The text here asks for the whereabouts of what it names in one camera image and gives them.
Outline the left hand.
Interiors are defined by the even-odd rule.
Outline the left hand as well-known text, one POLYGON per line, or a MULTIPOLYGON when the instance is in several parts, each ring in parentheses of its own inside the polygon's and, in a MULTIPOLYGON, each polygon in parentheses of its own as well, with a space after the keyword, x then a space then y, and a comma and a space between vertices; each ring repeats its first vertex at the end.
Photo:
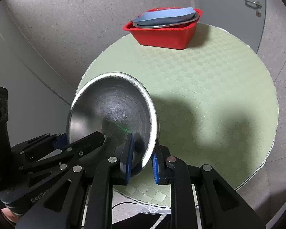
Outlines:
POLYGON ((21 216, 14 214, 9 208, 2 208, 1 213, 3 214, 4 218, 9 222, 11 225, 15 225, 20 219, 21 216))

